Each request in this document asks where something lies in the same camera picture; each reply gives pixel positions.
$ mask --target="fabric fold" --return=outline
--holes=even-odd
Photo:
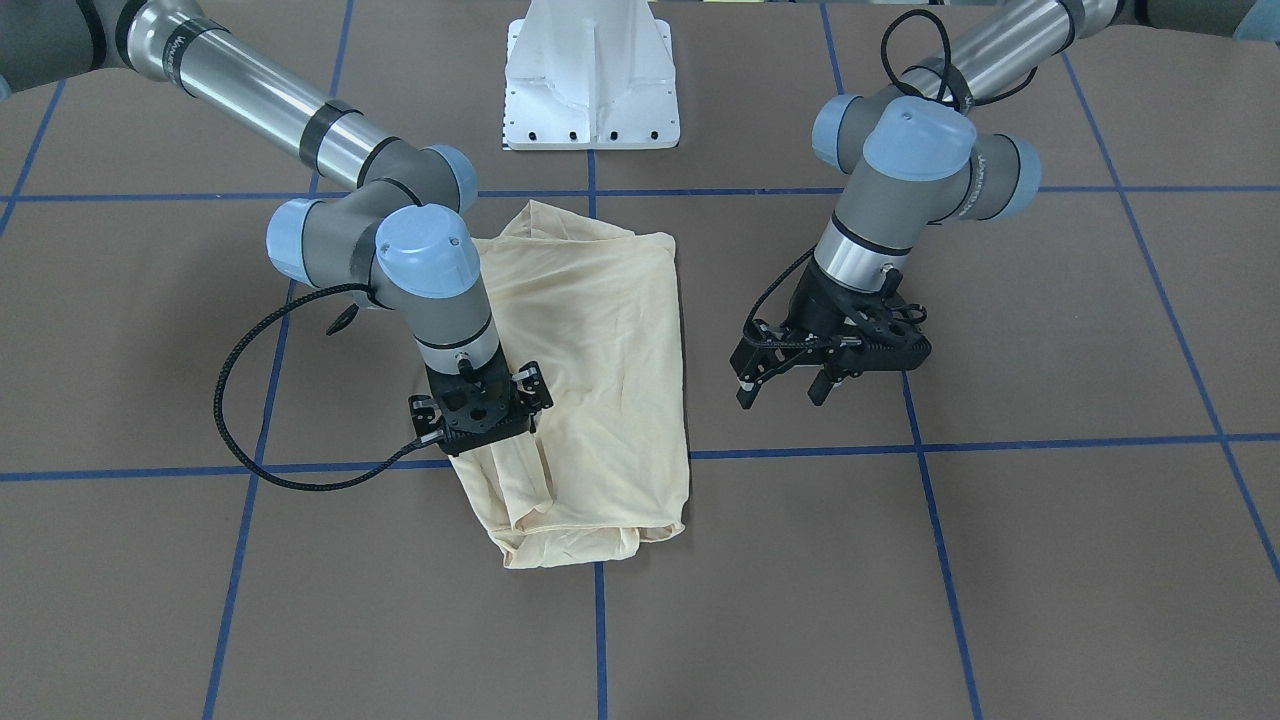
[[[669,234],[530,202],[477,240],[512,368],[538,360],[538,432],[452,459],[506,568],[631,557],[684,530],[689,451]]]

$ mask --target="gray robot arm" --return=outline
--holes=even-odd
[[[744,409],[792,368],[819,368],[809,397],[822,405],[845,378],[914,370],[928,357],[924,309],[897,293],[924,228],[1015,214],[1041,182],[1034,149],[979,135],[965,117],[973,108],[1116,23],[1280,40],[1280,0],[1011,0],[954,44],[929,13],[911,10],[886,42],[913,15],[938,24],[943,53],[893,77],[882,51],[888,87],[838,96],[818,114],[814,151],[850,179],[815,247],[787,270],[808,260],[786,320],[769,325],[753,309],[742,328],[730,364]]]
[[[536,363],[516,375],[507,366],[458,215],[476,199],[475,170],[460,151],[420,150],[381,129],[238,41],[192,0],[15,0],[0,4],[0,99],[129,68],[219,108],[351,190],[337,201],[282,205],[268,254],[298,282],[361,286],[357,304],[404,316],[434,396],[411,398],[420,437],[456,455],[532,429],[550,406]]]

